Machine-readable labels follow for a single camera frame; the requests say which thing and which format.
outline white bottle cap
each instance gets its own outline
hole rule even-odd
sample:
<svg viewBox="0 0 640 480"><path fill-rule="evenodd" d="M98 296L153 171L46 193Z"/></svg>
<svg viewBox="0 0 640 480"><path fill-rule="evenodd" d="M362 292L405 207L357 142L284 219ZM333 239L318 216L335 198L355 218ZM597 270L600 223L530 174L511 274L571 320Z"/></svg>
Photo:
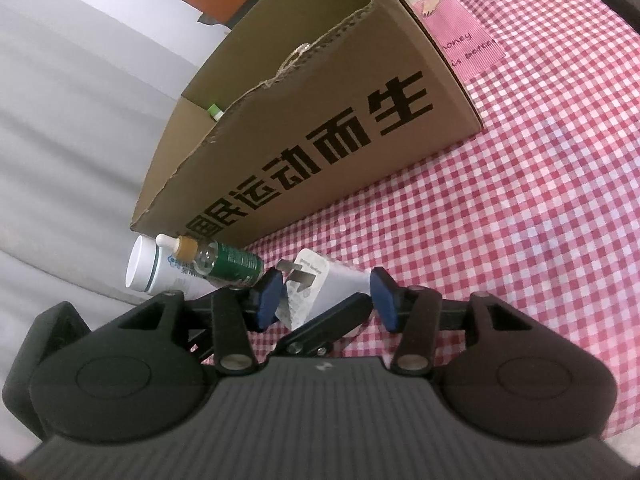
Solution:
<svg viewBox="0 0 640 480"><path fill-rule="evenodd" d="M131 250L125 285L138 292L146 292L153 278L157 257L156 241L140 235Z"/></svg>
<svg viewBox="0 0 640 480"><path fill-rule="evenodd" d="M172 238L168 235L158 235L156 237L156 244L158 247L166 247L167 249L171 249L172 253L177 253L178 248L180 248L180 240L179 238Z"/></svg>

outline plastic bottle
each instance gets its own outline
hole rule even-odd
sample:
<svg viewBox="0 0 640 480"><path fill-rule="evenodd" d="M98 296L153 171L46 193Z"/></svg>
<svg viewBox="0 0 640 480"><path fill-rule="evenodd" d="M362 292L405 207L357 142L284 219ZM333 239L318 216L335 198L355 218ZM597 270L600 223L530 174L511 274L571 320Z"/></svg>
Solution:
<svg viewBox="0 0 640 480"><path fill-rule="evenodd" d="M217 241L200 242L188 236L158 235L156 244L172 251L176 260L193 262L193 269L208 280L222 280L237 286L252 286L264 273L257 254Z"/></svg>
<svg viewBox="0 0 640 480"><path fill-rule="evenodd" d="M140 235L131 250L125 285L152 296L167 290L181 290L185 300L195 300L223 284L204 280L191 264L176 260L170 249L158 247L153 238Z"/></svg>

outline black printed characters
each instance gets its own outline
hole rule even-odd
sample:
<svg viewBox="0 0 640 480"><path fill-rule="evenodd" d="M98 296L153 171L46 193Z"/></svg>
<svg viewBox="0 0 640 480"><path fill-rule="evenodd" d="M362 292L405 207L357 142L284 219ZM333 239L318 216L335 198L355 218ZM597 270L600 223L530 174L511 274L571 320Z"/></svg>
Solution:
<svg viewBox="0 0 640 480"><path fill-rule="evenodd" d="M386 91L380 93L379 90L373 92L373 94L369 95L369 113L374 114L380 111L385 105L386 110L379 113L375 116L375 120L377 123L383 121L387 117L397 114L398 121L393 123L391 126L387 126L383 130L380 131L380 134L385 136L389 132L392 132L396 128L399 128L403 124L407 124L413 121L416 117L421 116L433 110L433 104L428 103L418 108L415 111L411 110L410 105L421 99L427 95L427 91L425 88L418 90L416 93L412 95L405 95L404 89L411 85L412 83L417 82L422 78L422 72L416 72L415 74L409 76L407 79L400 81L397 77L393 78L391 81L386 83Z"/></svg>
<svg viewBox="0 0 640 480"><path fill-rule="evenodd" d="M379 135L395 129L433 110L424 85L422 72L387 81L383 89L367 96L369 113L381 123ZM324 158L335 164L372 142L353 107L341 111L305 136L306 143L283 150L234 190L216 200L187 224L195 237L211 238L322 171L317 160Z"/></svg>

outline green bottle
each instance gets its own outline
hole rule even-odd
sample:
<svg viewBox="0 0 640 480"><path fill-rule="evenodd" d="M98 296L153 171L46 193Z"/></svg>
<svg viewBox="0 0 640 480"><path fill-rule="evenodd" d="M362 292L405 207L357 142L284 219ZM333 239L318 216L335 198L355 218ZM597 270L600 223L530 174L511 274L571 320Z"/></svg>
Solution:
<svg viewBox="0 0 640 480"><path fill-rule="evenodd" d="M198 242L188 236L172 238L158 235L156 244L173 251L179 262L193 263L193 269L212 282L252 286L264 274L264 262L257 254L230 247L222 242Z"/></svg>

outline cardboard box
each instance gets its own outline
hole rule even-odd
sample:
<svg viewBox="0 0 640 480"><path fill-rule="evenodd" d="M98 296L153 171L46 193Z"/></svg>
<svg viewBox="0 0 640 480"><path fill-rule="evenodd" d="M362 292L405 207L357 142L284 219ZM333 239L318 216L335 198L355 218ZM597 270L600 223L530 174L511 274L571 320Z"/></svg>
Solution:
<svg viewBox="0 0 640 480"><path fill-rule="evenodd" d="M244 246L481 127L404 0L261 0L183 92L131 228Z"/></svg>

